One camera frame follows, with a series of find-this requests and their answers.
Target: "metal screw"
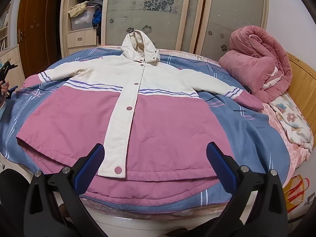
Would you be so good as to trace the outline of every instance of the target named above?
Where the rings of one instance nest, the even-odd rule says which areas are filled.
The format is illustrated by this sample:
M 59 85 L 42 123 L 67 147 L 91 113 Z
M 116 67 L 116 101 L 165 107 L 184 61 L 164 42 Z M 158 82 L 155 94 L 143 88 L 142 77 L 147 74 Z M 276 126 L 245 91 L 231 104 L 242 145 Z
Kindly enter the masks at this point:
M 277 175 L 277 171 L 274 170 L 274 169 L 272 169 L 272 170 L 270 171 L 270 173 L 271 173 L 271 175 L 273 175 L 273 176 L 276 176 L 276 175 Z
M 241 166 L 240 169 L 244 173 L 247 173 L 249 171 L 249 168 L 247 166 Z
M 70 172 L 70 168 L 69 167 L 64 167 L 63 169 L 62 169 L 62 172 L 64 173 L 64 174 L 68 174 L 69 172 Z
M 39 177 L 41 174 L 42 174 L 42 171 L 36 171 L 34 175 L 35 175 L 36 177 Z

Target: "white wall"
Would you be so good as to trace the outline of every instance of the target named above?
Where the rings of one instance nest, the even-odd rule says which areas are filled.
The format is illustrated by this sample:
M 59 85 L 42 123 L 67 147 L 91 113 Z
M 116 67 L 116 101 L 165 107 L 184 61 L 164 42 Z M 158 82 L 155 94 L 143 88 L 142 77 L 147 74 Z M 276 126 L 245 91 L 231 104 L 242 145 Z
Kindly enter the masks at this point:
M 18 24 L 18 12 L 19 12 L 20 0 L 13 0 L 11 20 L 10 20 L 10 47 L 15 47 L 17 43 L 17 24 Z
M 301 0 L 269 0 L 267 31 L 316 70 L 316 24 Z

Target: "white floral blanket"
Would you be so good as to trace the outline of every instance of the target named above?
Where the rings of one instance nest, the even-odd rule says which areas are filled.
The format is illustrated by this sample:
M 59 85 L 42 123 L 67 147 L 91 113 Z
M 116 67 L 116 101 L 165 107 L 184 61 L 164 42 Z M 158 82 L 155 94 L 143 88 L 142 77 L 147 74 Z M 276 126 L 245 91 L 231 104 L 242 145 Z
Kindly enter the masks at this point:
M 311 153 L 314 142 L 312 130 L 288 92 L 269 104 L 276 112 L 289 141 L 308 148 Z

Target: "snap button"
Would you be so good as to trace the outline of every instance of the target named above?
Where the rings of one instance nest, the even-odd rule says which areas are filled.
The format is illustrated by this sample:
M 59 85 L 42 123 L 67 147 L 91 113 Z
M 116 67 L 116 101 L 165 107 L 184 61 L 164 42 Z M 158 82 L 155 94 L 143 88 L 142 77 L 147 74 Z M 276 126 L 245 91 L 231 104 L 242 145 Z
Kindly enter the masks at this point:
M 115 169 L 114 169 L 114 172 L 116 174 L 121 174 L 122 173 L 122 168 L 120 166 L 117 166 Z

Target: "blue bedspread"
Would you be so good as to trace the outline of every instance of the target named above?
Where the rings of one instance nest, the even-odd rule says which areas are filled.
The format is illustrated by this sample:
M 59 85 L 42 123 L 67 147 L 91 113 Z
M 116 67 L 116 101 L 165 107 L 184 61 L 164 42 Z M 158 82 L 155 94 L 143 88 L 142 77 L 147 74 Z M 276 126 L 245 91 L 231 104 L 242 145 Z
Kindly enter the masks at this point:
M 64 62 L 81 61 L 106 55 L 120 54 L 121 51 L 119 50 L 104 48 L 89 49 L 74 53 L 54 63 L 49 69 Z M 231 77 L 224 69 L 216 65 L 167 55 L 161 55 L 161 61 L 177 68 L 201 71 L 231 86 L 243 89 L 237 80 Z M 5 158 L 12 162 L 25 165 L 32 172 L 39 170 L 37 165 L 17 144 L 15 136 L 27 117 L 37 106 L 63 85 L 66 80 L 67 79 L 43 83 L 34 86 L 33 89 L 23 89 L 13 94 L 11 100 L 6 101 L 7 106 L 0 119 L 0 152 Z M 221 95 L 199 92 L 199 96 L 208 103 L 211 111 L 216 115 L 225 130 L 236 162 L 239 165 L 249 166 L 250 169 L 255 172 L 267 172 L 269 169 L 276 169 L 283 183 L 288 174 L 290 156 L 279 133 L 269 126 L 268 116 L 244 108 L 232 99 Z M 231 195 L 226 193 L 222 185 L 218 183 L 188 199 L 162 206 L 132 206 L 113 204 L 96 199 L 92 200 L 118 210 L 138 213 L 166 213 L 202 205 L 224 203 L 229 201 L 230 197 Z

